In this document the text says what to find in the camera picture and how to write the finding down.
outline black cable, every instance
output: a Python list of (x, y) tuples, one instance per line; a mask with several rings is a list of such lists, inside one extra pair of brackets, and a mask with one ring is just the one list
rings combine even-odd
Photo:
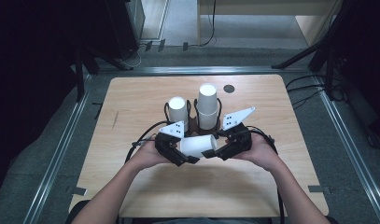
[(301, 91), (301, 90), (305, 90), (305, 89), (309, 89), (309, 88), (314, 88), (314, 87), (324, 87), (324, 84), (315, 84), (315, 85), (302, 86), (302, 87), (298, 87), (298, 88), (294, 88), (294, 89), (289, 89), (288, 92)]
[(139, 139), (133, 143), (133, 146), (129, 149), (129, 152), (128, 154), (126, 155), (126, 159), (125, 159), (125, 163), (132, 157), (132, 154), (134, 153), (134, 150), (136, 149), (136, 147), (138, 146), (138, 144), (144, 139), (144, 136), (146, 136), (151, 130), (153, 130), (155, 127), (157, 127), (158, 125), (161, 125), (161, 124), (170, 124), (169, 121), (160, 121), (154, 125), (152, 125), (149, 129), (147, 129), (140, 137)]
[(300, 105), (295, 106), (294, 109), (297, 109), (298, 107), (303, 106), (303, 105), (306, 103), (307, 100), (309, 100), (310, 98), (314, 97), (316, 94), (318, 94), (318, 93), (320, 93), (320, 92), (322, 92), (322, 91), (324, 91), (324, 90), (325, 90), (325, 89), (318, 90), (318, 91), (314, 92), (312, 95), (310, 95), (310, 96), (308, 96), (308, 97), (306, 97), (306, 98), (304, 98), (304, 99), (301, 99), (300, 101), (295, 102), (295, 103), (292, 104), (292, 105), (296, 105), (296, 104), (299, 104), (299, 103), (301, 103), (301, 102), (303, 102), (303, 103), (300, 104)]
[[(251, 133), (256, 133), (261, 135), (266, 143), (272, 148), (272, 150), (278, 155), (276, 146), (274, 145), (274, 139), (270, 136), (264, 133), (261, 129), (254, 127), (254, 126), (247, 126), (253, 128), (253, 130), (250, 130)], [(285, 223), (285, 208), (283, 205), (283, 199), (280, 196), (279, 189), (277, 190), (277, 200), (279, 202), (279, 213), (280, 213), (280, 223), (284, 224)]]
[(297, 78), (294, 78), (292, 79), (287, 85), (286, 85), (286, 89), (288, 88), (288, 86), (295, 82), (295, 81), (298, 81), (298, 80), (301, 80), (301, 79), (304, 79), (304, 78), (308, 78), (308, 77), (326, 77), (326, 76), (323, 76), (323, 75), (310, 75), (310, 76), (304, 76), (304, 77), (297, 77)]
[(210, 43), (210, 41), (214, 37), (214, 32), (215, 32), (215, 23), (214, 23), (215, 17), (216, 17), (216, 0), (214, 0), (214, 4), (213, 4), (213, 22), (212, 22), (213, 30), (212, 30), (212, 35), (210, 36), (210, 39), (207, 42), (205, 42), (205, 43), (203, 43), (201, 45), (190, 45), (190, 46), (193, 46), (193, 47), (204, 47), (204, 46), (206, 46), (206, 45), (208, 45)]

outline floor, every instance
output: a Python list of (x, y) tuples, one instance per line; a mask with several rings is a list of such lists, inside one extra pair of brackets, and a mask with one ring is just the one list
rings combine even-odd
[[(143, 1), (147, 29), (159, 28), (153, 38), (143, 35), (144, 41), (165, 40), (166, 46), (197, 44), (197, 1)], [(201, 17), (201, 42), (207, 42), (213, 31), (213, 16)], [(303, 49), (308, 45), (294, 16), (222, 16), (215, 17), (215, 32), (208, 47)]]

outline white plastic piece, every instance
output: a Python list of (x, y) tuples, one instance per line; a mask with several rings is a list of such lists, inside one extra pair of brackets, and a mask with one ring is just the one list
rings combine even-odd
[(184, 138), (184, 120), (160, 128), (160, 133), (166, 133), (177, 138)]
[(237, 125), (239, 125), (244, 119), (256, 110), (256, 107), (250, 107), (248, 109), (240, 110), (231, 114), (224, 115), (222, 121), (222, 130), (227, 131)]

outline table surface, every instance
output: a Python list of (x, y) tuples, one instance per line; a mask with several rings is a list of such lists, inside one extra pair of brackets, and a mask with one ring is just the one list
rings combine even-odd
[[(245, 121), (275, 139), (279, 156), (323, 214), (329, 212), (285, 85), (279, 75), (117, 77), (109, 86), (70, 209), (91, 199), (124, 163), (131, 143), (154, 123), (165, 120), (163, 106), (173, 96), (193, 100), (204, 83), (213, 83), (222, 114), (251, 106)], [(223, 90), (233, 85), (234, 92)], [(218, 146), (224, 139), (218, 140)], [(121, 217), (278, 217), (272, 176), (249, 161), (202, 159), (195, 165), (160, 164), (134, 180), (120, 209)]]

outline white paper cup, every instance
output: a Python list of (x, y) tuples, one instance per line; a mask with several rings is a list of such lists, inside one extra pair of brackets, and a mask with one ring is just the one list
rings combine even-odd
[(214, 128), (217, 124), (217, 114), (218, 114), (217, 110), (213, 114), (209, 114), (209, 115), (206, 115), (198, 111), (199, 127), (203, 130), (210, 130)]
[(184, 132), (187, 131), (189, 125), (187, 102), (180, 96), (170, 99), (169, 103), (169, 120), (172, 122), (184, 121)]
[(212, 134), (183, 138), (180, 141), (180, 151), (186, 156), (196, 158), (203, 157), (202, 152), (216, 150), (217, 147), (217, 140)]
[(198, 111), (209, 115), (217, 110), (217, 89), (211, 83), (205, 83), (199, 89)]

